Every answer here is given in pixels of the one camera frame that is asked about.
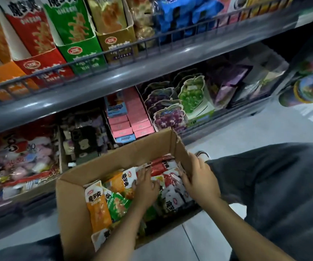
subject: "bottom shelf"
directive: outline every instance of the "bottom shelf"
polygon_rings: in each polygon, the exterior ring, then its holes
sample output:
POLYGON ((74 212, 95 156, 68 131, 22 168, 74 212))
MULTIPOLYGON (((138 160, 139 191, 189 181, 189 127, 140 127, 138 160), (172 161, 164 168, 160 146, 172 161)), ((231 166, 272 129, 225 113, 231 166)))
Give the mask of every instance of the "bottom shelf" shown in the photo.
MULTIPOLYGON (((272 100, 272 96, 263 95, 245 104, 232 109, 225 109, 218 112, 215 116, 203 123, 188 128, 180 136, 183 143, 187 146, 195 141, 219 130, 241 118, 248 117, 262 111, 272 100)), ((56 201, 54 193, 43 194, 38 198, 33 198, 28 203, 15 203, 12 205, 12 221, 6 221, 5 212, 0 211, 0 239, 7 237, 25 227, 28 227, 43 217, 54 213, 56 201)))

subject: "green snack package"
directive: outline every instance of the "green snack package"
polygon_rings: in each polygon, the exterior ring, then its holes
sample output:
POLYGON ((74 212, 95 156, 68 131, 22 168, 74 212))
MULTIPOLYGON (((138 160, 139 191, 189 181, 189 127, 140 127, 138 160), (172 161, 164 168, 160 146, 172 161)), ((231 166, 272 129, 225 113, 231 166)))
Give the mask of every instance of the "green snack package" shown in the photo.
POLYGON ((124 198, 119 193, 111 192, 107 188, 103 188, 103 193, 106 197, 112 220, 114 222, 119 221, 128 211, 132 201, 124 198))
POLYGON ((92 38, 83 0, 41 0, 65 45, 92 38))

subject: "metal wire rail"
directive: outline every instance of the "metal wire rail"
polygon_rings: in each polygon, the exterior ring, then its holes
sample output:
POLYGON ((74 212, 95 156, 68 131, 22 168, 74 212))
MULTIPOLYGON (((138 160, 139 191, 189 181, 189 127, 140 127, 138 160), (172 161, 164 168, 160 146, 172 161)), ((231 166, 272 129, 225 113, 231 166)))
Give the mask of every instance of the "metal wire rail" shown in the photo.
MULTIPOLYGON (((13 100, 25 98, 25 97, 31 96, 33 94, 41 93, 41 92, 43 92, 47 89, 50 89, 50 88, 56 88, 57 86, 63 86, 63 85, 66 85, 70 82, 80 81, 84 78, 87 78, 87 77, 90 77, 93 75, 99 75, 99 74, 105 73, 107 71, 114 70, 114 69, 120 68, 122 66, 126 66, 129 64, 135 63, 137 61, 141 61, 143 59, 148 59, 151 56, 167 53, 170 50, 172 50, 174 45, 175 45, 175 41, 173 40, 173 38, 176 34, 183 37, 182 41, 183 41, 183 45, 184 45, 185 41, 188 41, 189 39, 195 40, 199 34, 202 34, 204 32, 204 31, 199 32, 200 28, 201 29, 205 28, 205 35, 203 35, 203 38, 207 39, 207 36, 208 36, 207 33, 208 32, 218 31, 219 29, 221 29, 225 26, 235 25, 235 23, 233 23, 231 20, 233 17, 235 17, 235 18, 237 17, 236 23, 238 23, 239 21, 242 21, 242 19, 243 19, 242 15, 243 14, 247 15, 244 20, 250 20, 250 16, 251 16, 252 12, 256 11, 257 9, 258 9, 258 11, 257 11, 258 15, 260 15, 263 7, 267 7, 267 11, 264 13, 269 13, 272 6, 274 6, 274 7, 276 6, 277 9, 279 9, 279 10, 282 10, 282 9, 287 10, 290 7, 290 6, 288 6, 289 2, 290 2, 290 0, 274 0, 274 1, 266 2, 266 3, 262 3, 259 5, 254 5, 254 6, 251 6, 248 8, 242 8, 242 9, 234 11, 232 13, 222 14, 222 15, 216 16, 210 20, 199 22, 199 23, 192 25, 192 26, 189 26, 189 27, 173 30, 173 31, 167 32, 165 34, 155 35, 155 36, 148 38, 148 39, 143 39, 143 40, 139 40, 139 41, 134 42, 134 43, 119 46, 118 48, 115 48, 115 49, 110 50, 110 51, 104 51, 104 52, 96 53, 94 55, 85 56, 85 57, 82 57, 80 59, 74 60, 72 62, 63 64, 63 65, 58 65, 58 66, 51 67, 51 68, 48 68, 45 70, 36 71, 35 73, 33 73, 31 75, 25 75, 23 77, 18 77, 18 78, 12 79, 12 80, 8 80, 6 82, 0 83, 0 90, 6 90, 11 95, 13 100), (185 33, 190 31, 190 30, 193 31, 193 35, 191 37, 185 37, 186 36, 185 33), (162 42, 160 42, 160 40, 162 38, 169 38, 171 40, 169 43, 162 44, 162 42), (154 48, 148 48, 148 44, 150 44, 151 42, 155 42, 156 46, 154 48), (135 56, 135 54, 133 52, 133 48, 136 48, 139 45, 142 45, 145 49, 140 51, 138 56, 135 56), (132 55, 128 58, 123 58, 121 55, 121 52, 125 49, 131 50, 132 55), (107 54, 111 54, 111 53, 116 53, 118 55, 117 62, 107 63, 105 56, 107 54), (105 59, 106 64, 99 69, 94 69, 92 67, 92 65, 90 64, 90 61, 93 60, 94 58, 101 57, 101 56, 103 56, 103 58, 105 59), (61 69, 63 69, 64 67, 68 67, 68 66, 71 67, 71 66, 74 66, 78 63, 88 64, 88 66, 89 66, 88 72, 85 74, 74 75, 72 78, 69 78, 69 79, 66 79, 65 77, 63 77, 60 74, 61 69), (56 73, 60 77, 59 82, 56 84, 52 83, 52 82, 48 82, 45 78, 47 75, 51 75, 53 73, 56 73), (39 90, 33 90, 26 83, 26 80, 28 80, 29 78, 41 79, 44 82, 44 85, 39 90), (10 86, 20 84, 20 83, 23 84, 28 89, 29 94, 19 95, 15 92, 11 91, 10 86)), ((10 101, 2 102, 2 103, 0 103, 0 105, 8 103, 8 102, 10 102, 10 101)))

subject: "person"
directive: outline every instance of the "person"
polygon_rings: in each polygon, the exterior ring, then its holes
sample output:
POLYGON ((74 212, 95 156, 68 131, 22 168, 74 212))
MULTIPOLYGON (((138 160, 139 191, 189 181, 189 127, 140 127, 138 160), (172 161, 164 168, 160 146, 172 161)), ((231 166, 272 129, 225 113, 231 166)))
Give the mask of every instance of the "person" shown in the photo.
MULTIPOLYGON (((285 143, 209 160, 189 153, 180 173, 189 195, 218 226, 231 260, 313 261, 313 143, 285 143), (242 220, 229 203, 247 206, 242 220)), ((135 199, 94 260, 131 258, 140 221, 157 199, 150 172, 138 175, 135 199)))

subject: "dark pants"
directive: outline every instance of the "dark pants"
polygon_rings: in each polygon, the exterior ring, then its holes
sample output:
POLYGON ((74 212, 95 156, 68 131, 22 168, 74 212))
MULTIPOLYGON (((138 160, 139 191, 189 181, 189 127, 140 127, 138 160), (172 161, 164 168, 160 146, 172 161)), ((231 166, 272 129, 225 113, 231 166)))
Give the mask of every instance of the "dark pants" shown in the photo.
POLYGON ((223 198, 247 206, 248 224, 297 261, 313 261, 313 143, 270 145, 207 163, 223 198))

